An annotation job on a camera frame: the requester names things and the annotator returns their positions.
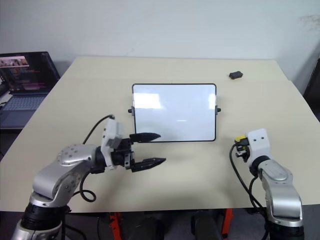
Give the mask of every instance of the gray floor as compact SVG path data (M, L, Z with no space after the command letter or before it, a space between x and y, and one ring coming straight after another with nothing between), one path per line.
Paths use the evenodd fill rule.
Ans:
M11 144L16 139L15 133L0 134L0 151L5 154ZM190 221L194 211L181 212L163 212L148 213L144 212L125 212L122 220L123 239L128 239L136 224L145 217L153 216L162 220L165 225L165 240L194 240L191 234ZM264 234L264 220L258 214L248 214L244 209L234 209L234 218L231 222L229 240L260 240ZM21 218L22 212L0 212L0 239L11 239L12 233L18 220ZM320 240L320 205L303 206L305 240ZM68 215L66 223L82 230L89 240L98 240L96 216ZM109 228L109 219L100 217L99 232L101 240L112 240L113 234ZM78 233L66 230L66 234L70 239L81 239Z

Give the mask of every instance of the whiteboard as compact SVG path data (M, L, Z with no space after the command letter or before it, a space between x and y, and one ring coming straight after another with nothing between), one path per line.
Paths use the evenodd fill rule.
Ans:
M215 84L134 84L136 133L156 133L153 142L214 141Z

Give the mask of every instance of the laptop screen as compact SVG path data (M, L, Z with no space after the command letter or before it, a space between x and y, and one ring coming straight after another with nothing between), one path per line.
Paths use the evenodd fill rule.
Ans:
M60 78L46 51L0 54L0 76L11 93L48 93Z

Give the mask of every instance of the laptop keyboard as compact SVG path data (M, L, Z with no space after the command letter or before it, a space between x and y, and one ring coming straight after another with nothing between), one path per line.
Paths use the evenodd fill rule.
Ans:
M45 96L14 97L4 107L4 111L36 110Z

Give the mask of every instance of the orange table leg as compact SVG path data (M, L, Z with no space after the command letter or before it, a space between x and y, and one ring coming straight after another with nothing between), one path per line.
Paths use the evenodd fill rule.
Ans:
M109 212L110 224L109 227L112 229L114 240L122 240L121 229L120 229L120 212Z
M233 217L234 215L232 214L232 208L225 209L223 223L222 223L222 237L224 240L228 239L230 224Z

